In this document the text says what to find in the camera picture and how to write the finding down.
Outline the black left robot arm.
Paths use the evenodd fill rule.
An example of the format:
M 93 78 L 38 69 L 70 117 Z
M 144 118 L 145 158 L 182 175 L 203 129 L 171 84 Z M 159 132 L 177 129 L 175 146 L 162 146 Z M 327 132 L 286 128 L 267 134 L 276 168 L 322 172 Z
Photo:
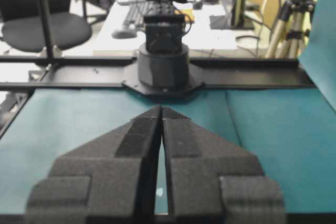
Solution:
M 203 69 L 190 63 L 189 49 L 182 42 L 189 29 L 173 4 L 187 0 L 148 0 L 142 15 L 145 42 L 134 63 L 123 72 L 122 84 L 147 96 L 177 97 L 203 86 Z

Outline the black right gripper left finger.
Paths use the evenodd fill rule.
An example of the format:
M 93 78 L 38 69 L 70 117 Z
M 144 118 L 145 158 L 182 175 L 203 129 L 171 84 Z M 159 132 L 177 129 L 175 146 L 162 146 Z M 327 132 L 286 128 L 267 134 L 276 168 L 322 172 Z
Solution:
M 152 223 L 161 107 L 55 159 L 26 204 L 26 223 Z

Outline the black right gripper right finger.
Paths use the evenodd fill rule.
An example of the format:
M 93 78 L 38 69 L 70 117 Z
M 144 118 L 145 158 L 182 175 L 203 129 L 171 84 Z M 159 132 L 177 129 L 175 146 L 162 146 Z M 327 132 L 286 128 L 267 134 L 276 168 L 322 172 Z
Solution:
M 258 157 L 162 110 L 169 211 L 176 223 L 285 223 L 278 183 Z

